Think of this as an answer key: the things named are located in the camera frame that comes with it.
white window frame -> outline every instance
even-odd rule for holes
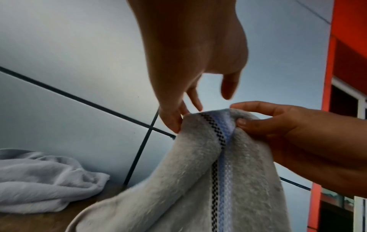
[[[358,100],[358,113],[357,117],[360,119],[366,119],[366,109],[367,109],[367,95],[356,90],[352,86],[348,85],[344,81],[333,77],[331,84],[348,95],[356,98]],[[363,227],[363,215],[365,215],[365,229],[367,230],[367,207],[363,206],[363,201],[365,198],[355,196],[354,197],[354,210],[353,210],[353,232],[362,232]]]

black checkered stripe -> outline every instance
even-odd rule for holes
[[[218,138],[221,149],[223,150],[226,146],[226,140],[224,135],[219,128],[218,124],[214,121],[212,117],[208,114],[200,114],[214,129],[216,136]],[[211,231],[218,232],[218,202],[219,202],[219,183],[218,183],[218,161],[215,161],[211,166],[211,179],[212,179],[212,189],[211,189]]]

striped towel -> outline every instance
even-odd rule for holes
[[[145,181],[82,211],[67,232],[290,232],[271,151],[236,128],[250,113],[186,115]]]

towel fold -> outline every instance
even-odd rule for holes
[[[83,210],[67,232],[290,232],[271,151],[240,110],[186,115],[151,176]]]
[[[108,179],[73,158],[0,149],[0,212],[58,212],[71,201],[100,193]]]

gray towel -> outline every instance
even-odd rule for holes
[[[45,213],[101,192],[109,179],[72,158],[0,149],[0,212]]]
[[[235,127],[239,110],[186,115],[151,176],[83,210],[67,232],[289,232],[268,145]]]

